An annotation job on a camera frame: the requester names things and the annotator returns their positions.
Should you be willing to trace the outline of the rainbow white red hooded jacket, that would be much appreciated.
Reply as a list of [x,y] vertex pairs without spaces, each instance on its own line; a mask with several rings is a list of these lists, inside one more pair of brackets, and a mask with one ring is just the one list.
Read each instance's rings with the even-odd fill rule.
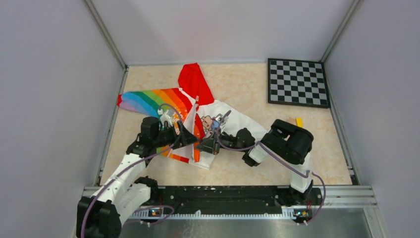
[[197,63],[182,67],[177,87],[127,91],[119,95],[117,104],[121,109],[140,113],[145,117],[157,117],[162,104],[166,104],[164,110],[169,105],[175,107],[182,116],[184,126],[199,141],[186,147],[171,149],[161,155],[205,169],[211,167],[216,155],[200,152],[195,146],[215,133],[217,128],[235,135],[245,127],[257,140],[262,139],[263,132],[266,132],[262,125],[249,116],[215,99]]

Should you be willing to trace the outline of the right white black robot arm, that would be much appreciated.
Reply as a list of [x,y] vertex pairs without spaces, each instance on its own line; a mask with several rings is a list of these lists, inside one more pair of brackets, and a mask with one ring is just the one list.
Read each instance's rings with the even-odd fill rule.
[[216,155],[220,149],[243,152],[242,160],[250,167],[256,167],[269,156],[292,171],[290,197],[296,204],[304,204],[310,199],[313,180],[310,178],[308,159],[312,150],[314,136],[306,129],[277,119],[262,139],[247,128],[235,135],[217,128],[209,138],[203,139],[197,149]]

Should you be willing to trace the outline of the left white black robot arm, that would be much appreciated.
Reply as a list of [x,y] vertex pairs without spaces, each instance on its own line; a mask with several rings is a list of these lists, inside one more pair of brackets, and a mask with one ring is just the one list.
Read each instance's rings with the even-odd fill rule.
[[134,180],[149,161],[171,149],[198,142],[183,124],[178,110],[159,106],[157,117],[145,117],[136,139],[128,146],[122,161],[108,180],[77,205],[78,238],[117,238],[123,225],[142,204],[158,201],[157,189]]

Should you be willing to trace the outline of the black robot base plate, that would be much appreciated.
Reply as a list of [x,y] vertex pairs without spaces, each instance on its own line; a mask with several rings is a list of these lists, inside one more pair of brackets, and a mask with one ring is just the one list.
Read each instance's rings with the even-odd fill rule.
[[292,206],[320,205],[322,194],[312,188],[301,194],[289,186],[166,186],[153,188],[142,206],[167,205],[175,214],[281,214]]

